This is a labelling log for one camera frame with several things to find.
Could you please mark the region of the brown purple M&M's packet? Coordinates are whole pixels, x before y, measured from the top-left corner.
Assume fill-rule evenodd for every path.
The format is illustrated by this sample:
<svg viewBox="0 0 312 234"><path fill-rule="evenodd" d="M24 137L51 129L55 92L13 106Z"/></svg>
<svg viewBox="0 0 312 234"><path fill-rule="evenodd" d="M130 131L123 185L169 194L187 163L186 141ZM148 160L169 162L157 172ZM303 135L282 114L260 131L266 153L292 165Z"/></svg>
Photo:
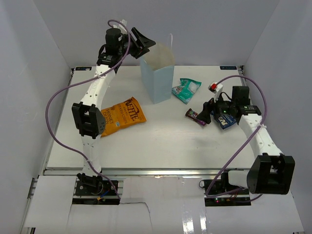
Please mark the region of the brown purple M&M's packet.
<svg viewBox="0 0 312 234"><path fill-rule="evenodd" d="M186 112L185 116L192 119L194 122L198 123L201 126L205 126L206 123L202 120L197 119L198 113L192 110L191 108Z"/></svg>

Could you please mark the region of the blue Kettle chips bag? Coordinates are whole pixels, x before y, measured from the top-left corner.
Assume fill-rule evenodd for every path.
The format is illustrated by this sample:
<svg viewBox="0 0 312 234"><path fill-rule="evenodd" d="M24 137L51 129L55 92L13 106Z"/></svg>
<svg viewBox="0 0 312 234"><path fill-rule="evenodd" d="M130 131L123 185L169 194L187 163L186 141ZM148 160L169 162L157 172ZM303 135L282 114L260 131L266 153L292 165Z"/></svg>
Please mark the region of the blue Kettle chips bag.
<svg viewBox="0 0 312 234"><path fill-rule="evenodd" d="M220 114L218 116L215 116L213 114L213 117L222 130L232 127L236 124L236 119L233 118L231 115Z"/></svg>

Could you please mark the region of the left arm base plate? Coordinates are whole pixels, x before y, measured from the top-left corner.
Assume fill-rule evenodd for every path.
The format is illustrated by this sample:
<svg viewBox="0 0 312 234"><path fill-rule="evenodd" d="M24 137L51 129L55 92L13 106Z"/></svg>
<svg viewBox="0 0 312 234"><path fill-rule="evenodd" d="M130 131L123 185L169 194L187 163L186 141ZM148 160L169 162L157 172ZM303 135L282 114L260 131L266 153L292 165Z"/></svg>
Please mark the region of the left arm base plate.
<svg viewBox="0 0 312 234"><path fill-rule="evenodd" d="M76 180L74 195L72 199L74 205L119 205L119 198L107 180L103 180L97 187L83 184Z"/></svg>

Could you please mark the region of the orange Kettle chips bag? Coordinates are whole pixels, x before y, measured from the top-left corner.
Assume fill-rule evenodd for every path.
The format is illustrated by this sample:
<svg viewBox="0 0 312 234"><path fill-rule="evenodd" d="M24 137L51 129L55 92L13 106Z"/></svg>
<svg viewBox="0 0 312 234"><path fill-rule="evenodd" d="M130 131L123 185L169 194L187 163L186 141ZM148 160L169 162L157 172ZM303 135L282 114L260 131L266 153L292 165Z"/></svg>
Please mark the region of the orange Kettle chips bag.
<svg viewBox="0 0 312 234"><path fill-rule="evenodd" d="M101 113L106 121L105 130L101 137L147 121L139 102L134 97L102 109Z"/></svg>

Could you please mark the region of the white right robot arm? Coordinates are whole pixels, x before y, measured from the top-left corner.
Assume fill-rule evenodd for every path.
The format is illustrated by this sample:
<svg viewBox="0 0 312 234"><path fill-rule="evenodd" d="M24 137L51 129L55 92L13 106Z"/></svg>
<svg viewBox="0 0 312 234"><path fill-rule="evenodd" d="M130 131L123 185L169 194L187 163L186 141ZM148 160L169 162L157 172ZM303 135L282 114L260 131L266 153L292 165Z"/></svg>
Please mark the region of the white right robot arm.
<svg viewBox="0 0 312 234"><path fill-rule="evenodd" d="M222 97L223 86L212 83L209 90L214 97L203 104L197 118L205 123L220 117L233 117L245 133L252 148L255 161L248 170L224 169L221 173L221 191L232 194L238 188L248 189L252 194L286 195L289 192L295 161L286 156L270 137L262 123L264 115L259 108L251 105L249 88L233 86L229 100Z"/></svg>

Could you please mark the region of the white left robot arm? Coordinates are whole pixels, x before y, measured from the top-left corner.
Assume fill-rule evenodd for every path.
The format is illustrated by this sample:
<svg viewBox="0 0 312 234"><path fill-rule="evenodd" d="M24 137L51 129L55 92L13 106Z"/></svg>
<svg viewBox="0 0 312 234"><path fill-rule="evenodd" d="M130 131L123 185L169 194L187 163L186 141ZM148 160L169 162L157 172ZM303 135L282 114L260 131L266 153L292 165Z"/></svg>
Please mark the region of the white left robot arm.
<svg viewBox="0 0 312 234"><path fill-rule="evenodd" d="M77 177L82 186L94 195L103 191L103 179L100 176L102 170L96 145L107 124L100 111L104 95L109 83L116 76L123 57L131 55L137 59L148 53L150 47L156 44L136 28L132 28L131 32L128 35L118 28L106 31L105 43L98 52L95 80L81 101L72 105L73 118L81 135L84 154L83 170Z"/></svg>

